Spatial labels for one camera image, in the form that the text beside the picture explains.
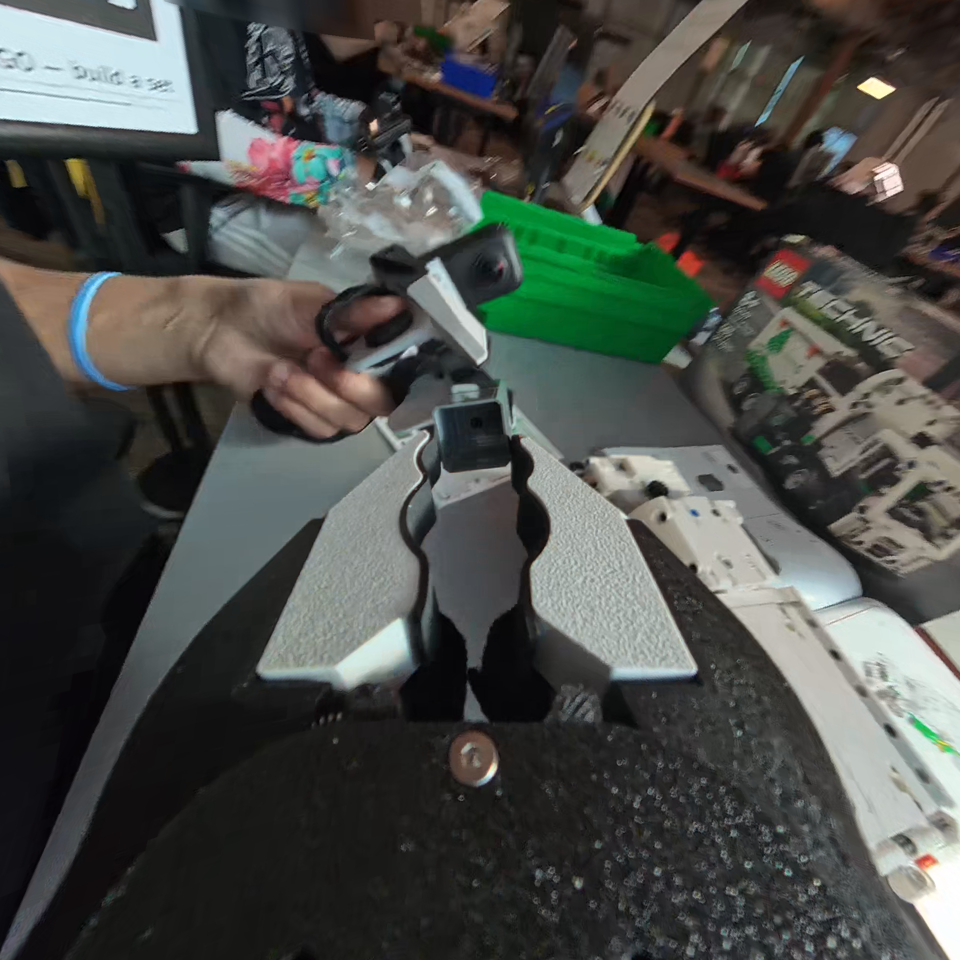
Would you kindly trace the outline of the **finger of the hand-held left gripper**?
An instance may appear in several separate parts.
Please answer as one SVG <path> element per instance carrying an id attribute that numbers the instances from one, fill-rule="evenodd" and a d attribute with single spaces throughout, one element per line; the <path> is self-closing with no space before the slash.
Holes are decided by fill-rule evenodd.
<path id="1" fill-rule="evenodd" d="M 428 260 L 425 274 L 410 284 L 409 302 L 414 306 L 416 346 L 441 342 L 474 367 L 488 362 L 487 330 L 466 305 L 440 258 Z"/>
<path id="2" fill-rule="evenodd" d="M 417 378 L 400 406 L 390 414 L 396 433 L 433 423 L 434 411 L 454 404 L 486 402 L 495 397 L 498 380 L 480 368 L 442 369 Z"/>

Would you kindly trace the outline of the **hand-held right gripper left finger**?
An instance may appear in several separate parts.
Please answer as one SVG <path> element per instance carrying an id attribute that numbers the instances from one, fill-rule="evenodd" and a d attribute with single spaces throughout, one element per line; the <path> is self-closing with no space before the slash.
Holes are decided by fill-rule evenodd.
<path id="1" fill-rule="evenodd" d="M 397 690 L 439 642 L 424 541 L 436 522 L 432 434 L 414 434 L 321 522 L 256 666 L 265 683 Z"/>

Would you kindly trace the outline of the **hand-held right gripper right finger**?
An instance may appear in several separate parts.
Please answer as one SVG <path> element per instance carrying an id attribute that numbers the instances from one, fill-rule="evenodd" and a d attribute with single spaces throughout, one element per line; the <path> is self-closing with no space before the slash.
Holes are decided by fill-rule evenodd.
<path id="1" fill-rule="evenodd" d="M 518 606 L 547 683 L 684 682 L 698 672 L 626 516 L 534 439 L 511 439 Z"/>

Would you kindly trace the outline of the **white lego garbage truck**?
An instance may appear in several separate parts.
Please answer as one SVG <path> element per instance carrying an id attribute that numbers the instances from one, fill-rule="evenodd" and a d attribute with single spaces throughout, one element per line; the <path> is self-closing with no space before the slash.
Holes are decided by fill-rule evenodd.
<path id="1" fill-rule="evenodd" d="M 757 640 L 828 750 L 894 893 L 957 906 L 958 679 L 918 631 L 864 597 L 814 611 L 782 584 L 734 493 L 770 497 L 722 445 L 611 448 L 572 470 L 653 532 Z"/>

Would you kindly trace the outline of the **person's left forearm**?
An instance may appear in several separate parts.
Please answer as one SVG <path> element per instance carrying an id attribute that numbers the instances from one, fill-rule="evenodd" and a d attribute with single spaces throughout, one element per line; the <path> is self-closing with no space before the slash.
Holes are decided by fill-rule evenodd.
<path id="1" fill-rule="evenodd" d="M 2 260 L 2 290 L 67 382 L 92 385 L 74 365 L 67 342 L 70 302 L 91 273 L 42 270 Z M 194 377 L 185 318 L 184 286 L 174 278 L 122 274 L 107 282 L 90 313 L 88 350 L 102 374 L 136 388 Z"/>

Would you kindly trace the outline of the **lego set box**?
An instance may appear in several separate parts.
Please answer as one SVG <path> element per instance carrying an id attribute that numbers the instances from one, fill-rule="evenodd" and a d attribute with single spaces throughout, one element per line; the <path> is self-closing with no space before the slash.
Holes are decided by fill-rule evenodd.
<path id="1" fill-rule="evenodd" d="M 700 347 L 691 396 L 798 518 L 900 578 L 958 561 L 958 317 L 783 239 Z"/>

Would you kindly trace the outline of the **person's left hand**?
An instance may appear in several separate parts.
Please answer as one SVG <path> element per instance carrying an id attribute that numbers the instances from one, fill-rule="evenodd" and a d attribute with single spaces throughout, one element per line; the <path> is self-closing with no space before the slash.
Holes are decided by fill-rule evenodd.
<path id="1" fill-rule="evenodd" d="M 241 399 L 262 395 L 310 440 L 362 432 L 398 406 L 383 380 L 347 368 L 317 332 L 334 301 L 318 283 L 251 279 L 211 289 L 196 357 L 210 379 Z"/>

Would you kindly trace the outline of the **green plastic bin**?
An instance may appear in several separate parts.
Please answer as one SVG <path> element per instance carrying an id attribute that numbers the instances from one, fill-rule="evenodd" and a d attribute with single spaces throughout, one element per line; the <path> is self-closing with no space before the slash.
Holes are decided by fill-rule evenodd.
<path id="1" fill-rule="evenodd" d="M 714 308 L 634 234 L 493 190 L 480 204 L 481 226 L 511 231 L 523 273 L 516 291 L 479 308 L 490 331 L 657 365 Z"/>

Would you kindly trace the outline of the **clear plastic bag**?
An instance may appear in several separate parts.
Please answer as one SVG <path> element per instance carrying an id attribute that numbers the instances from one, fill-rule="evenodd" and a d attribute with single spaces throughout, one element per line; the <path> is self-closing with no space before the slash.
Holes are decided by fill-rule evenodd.
<path id="1" fill-rule="evenodd" d="M 333 188 L 317 210 L 337 249 L 370 257 L 390 246 L 414 255 L 450 243 L 484 218 L 472 182 L 445 162 L 393 167 L 375 182 Z"/>

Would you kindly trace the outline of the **floral printed cloth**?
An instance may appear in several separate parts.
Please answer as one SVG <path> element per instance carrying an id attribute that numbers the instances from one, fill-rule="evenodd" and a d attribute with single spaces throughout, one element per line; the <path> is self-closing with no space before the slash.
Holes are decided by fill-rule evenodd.
<path id="1" fill-rule="evenodd" d="M 287 206 L 317 209 L 354 179 L 354 150 L 281 135 L 231 110 L 215 116 L 220 164 L 229 182 Z"/>

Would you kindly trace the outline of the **blue wristband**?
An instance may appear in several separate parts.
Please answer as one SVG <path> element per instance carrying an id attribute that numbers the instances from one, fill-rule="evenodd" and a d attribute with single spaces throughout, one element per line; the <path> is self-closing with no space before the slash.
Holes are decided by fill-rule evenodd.
<path id="1" fill-rule="evenodd" d="M 118 271 L 98 271 L 84 279 L 70 301 L 66 322 L 69 353 L 84 381 L 114 393 L 131 392 L 137 390 L 137 387 L 106 378 L 92 360 L 88 338 L 94 301 L 108 282 L 121 276 L 122 273 Z"/>

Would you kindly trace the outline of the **framed tag sign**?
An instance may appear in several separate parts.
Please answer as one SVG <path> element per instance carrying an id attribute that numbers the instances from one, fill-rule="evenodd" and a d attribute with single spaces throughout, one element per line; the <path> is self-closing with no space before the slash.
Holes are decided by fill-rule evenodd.
<path id="1" fill-rule="evenodd" d="M 2 157 L 218 157 L 196 15 L 173 2 L 2 2 Z"/>

